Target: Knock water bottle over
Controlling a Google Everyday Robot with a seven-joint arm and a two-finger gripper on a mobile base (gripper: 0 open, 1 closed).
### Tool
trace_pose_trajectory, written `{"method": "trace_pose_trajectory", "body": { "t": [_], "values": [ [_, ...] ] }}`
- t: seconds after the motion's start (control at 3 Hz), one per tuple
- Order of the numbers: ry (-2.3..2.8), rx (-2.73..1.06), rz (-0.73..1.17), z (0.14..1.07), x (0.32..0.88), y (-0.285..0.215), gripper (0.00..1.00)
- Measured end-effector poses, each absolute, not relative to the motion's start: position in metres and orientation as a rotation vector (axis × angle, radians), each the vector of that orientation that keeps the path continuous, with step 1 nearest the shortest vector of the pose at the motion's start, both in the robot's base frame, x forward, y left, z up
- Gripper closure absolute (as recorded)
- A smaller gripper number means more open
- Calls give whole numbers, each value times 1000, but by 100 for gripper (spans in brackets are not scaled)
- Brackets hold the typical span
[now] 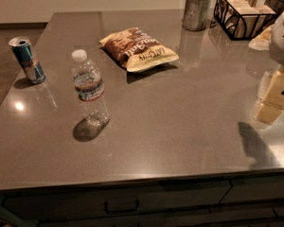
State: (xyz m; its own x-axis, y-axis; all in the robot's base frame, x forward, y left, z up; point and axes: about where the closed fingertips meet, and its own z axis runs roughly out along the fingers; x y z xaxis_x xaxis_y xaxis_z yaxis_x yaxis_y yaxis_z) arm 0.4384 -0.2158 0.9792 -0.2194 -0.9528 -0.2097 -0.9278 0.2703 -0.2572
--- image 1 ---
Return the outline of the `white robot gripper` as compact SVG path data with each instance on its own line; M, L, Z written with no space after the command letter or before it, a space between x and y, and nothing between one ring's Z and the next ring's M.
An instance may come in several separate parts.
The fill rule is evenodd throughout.
M254 118L272 125L284 112L284 11L272 27L269 54L273 61L283 65L274 72L264 73L257 91Z

